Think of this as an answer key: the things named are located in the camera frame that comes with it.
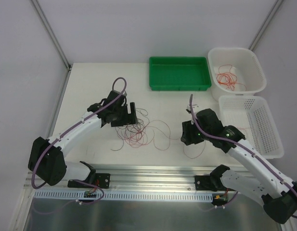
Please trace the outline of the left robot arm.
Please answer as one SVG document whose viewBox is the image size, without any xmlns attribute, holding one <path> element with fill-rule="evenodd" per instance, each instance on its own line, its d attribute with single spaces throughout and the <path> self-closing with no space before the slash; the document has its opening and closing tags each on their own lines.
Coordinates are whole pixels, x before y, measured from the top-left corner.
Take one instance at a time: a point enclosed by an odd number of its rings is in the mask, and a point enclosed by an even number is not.
<svg viewBox="0 0 297 231">
<path fill-rule="evenodd" d="M 90 164 L 84 161 L 67 162 L 65 158 L 76 144 L 106 124 L 122 127 L 137 122 L 135 103 L 127 102 L 126 93 L 112 90 L 100 103 L 90 105 L 72 127 L 47 139 L 36 138 L 32 144 L 28 169 L 50 186 L 67 180 L 69 188 L 91 188 L 93 184 L 108 188 L 109 184 L 101 181 Z"/>
</svg>

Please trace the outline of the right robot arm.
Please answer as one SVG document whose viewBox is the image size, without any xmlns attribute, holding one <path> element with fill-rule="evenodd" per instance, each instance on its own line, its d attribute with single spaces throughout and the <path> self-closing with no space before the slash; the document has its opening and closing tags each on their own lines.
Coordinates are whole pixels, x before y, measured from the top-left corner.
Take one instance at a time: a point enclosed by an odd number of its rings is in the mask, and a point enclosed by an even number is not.
<svg viewBox="0 0 297 231">
<path fill-rule="evenodd" d="M 223 187 L 235 190 L 257 202 L 266 214 L 279 224 L 295 217 L 297 211 L 297 181 L 283 174 L 267 161 L 236 127 L 224 126 L 211 109 L 186 111 L 191 120 L 182 123 L 181 141 L 185 145 L 210 142 L 222 150 L 252 175 L 246 178 L 228 166 L 220 165 L 210 173 L 210 184 L 216 190 Z"/>
</svg>

